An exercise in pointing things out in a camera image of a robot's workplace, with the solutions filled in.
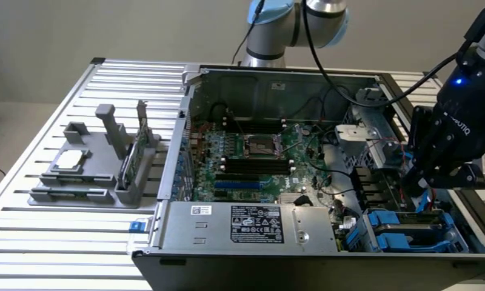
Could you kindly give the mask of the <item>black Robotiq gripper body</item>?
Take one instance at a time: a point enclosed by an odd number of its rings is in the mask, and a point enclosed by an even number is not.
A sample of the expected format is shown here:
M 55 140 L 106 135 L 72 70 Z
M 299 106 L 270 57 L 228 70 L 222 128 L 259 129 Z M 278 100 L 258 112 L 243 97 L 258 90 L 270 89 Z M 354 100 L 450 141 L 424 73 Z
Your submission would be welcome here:
M 485 154 L 485 51 L 471 48 L 438 94 L 430 166 L 452 166 Z

